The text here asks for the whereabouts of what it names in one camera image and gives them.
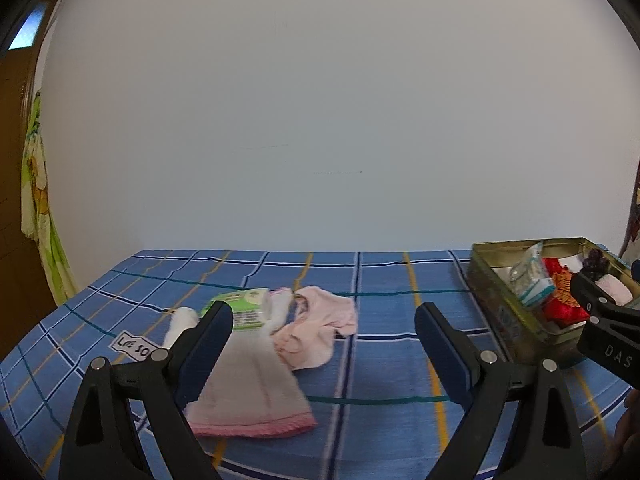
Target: open container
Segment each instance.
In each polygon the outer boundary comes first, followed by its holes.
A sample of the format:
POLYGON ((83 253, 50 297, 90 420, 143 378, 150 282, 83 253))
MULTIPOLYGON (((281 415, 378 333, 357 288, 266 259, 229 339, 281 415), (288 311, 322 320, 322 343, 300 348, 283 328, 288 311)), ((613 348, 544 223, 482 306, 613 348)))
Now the open container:
MULTIPOLYGON (((499 275, 505 273, 505 268, 513 267, 524 252, 539 241, 474 244, 468 283, 510 360, 535 364, 549 358, 560 367, 568 367, 584 359, 576 345, 585 322, 566 328, 547 322, 539 309, 526 310, 499 275)), ((609 259, 609 273, 624 283, 633 295, 633 301, 626 306, 640 308, 640 285, 631 277, 631 270, 609 251, 586 238, 550 238, 542 241, 543 258, 586 258, 592 249, 601 249, 609 259)))

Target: white label with black text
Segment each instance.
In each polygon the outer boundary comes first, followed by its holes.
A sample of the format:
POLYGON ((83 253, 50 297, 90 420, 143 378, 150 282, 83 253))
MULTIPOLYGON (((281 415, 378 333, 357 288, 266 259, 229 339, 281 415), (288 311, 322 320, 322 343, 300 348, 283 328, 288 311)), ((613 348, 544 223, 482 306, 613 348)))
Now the white label with black text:
POLYGON ((116 352, 122 352, 136 361, 144 361, 146 356, 160 347, 146 337, 131 335, 126 330, 123 330, 111 341, 109 348, 116 352))

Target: glass pane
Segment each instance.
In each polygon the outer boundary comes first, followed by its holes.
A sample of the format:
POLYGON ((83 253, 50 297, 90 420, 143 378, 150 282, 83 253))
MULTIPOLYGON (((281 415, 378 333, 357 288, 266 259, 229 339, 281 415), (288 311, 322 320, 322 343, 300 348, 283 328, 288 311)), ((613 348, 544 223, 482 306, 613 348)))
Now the glass pane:
POLYGON ((38 32, 38 27, 40 26, 45 10, 47 10, 47 4, 40 3, 31 11, 31 14, 22 25, 18 35, 9 46, 9 50, 12 48, 23 48, 33 44, 33 40, 36 37, 36 33, 38 32))

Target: blue plaid tablecloth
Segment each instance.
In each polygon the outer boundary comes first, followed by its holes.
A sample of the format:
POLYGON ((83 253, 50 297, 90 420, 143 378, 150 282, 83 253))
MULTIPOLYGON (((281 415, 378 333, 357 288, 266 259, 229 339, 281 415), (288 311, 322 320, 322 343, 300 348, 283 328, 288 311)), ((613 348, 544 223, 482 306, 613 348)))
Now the blue plaid tablecloth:
MULTIPOLYGON (((96 356, 128 360, 109 343, 121 330, 160 344, 179 306, 199 311, 240 288, 317 285, 352 297, 358 334, 332 359, 296 377, 318 427, 284 439, 203 440, 225 479, 422 479, 462 418, 427 364, 414 309, 433 301, 479 349, 500 353, 465 280, 468 251, 283 253, 142 251, 38 323, 0 364, 0 409, 20 446, 58 478, 63 433, 78 386, 96 356)), ((594 470, 622 414, 628 385, 593 362, 565 372, 594 470)), ((136 428, 158 480, 170 479, 144 407, 136 428)), ((491 478, 514 417, 507 405, 478 479, 491 478)))

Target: white wall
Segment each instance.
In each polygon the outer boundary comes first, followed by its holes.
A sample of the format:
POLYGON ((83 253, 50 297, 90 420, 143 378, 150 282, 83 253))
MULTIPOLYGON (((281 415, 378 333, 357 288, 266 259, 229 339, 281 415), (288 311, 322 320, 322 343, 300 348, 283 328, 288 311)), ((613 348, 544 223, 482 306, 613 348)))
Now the white wall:
POLYGON ((620 248, 640 53, 604 0, 67 0, 44 75, 81 285, 142 248, 620 248))

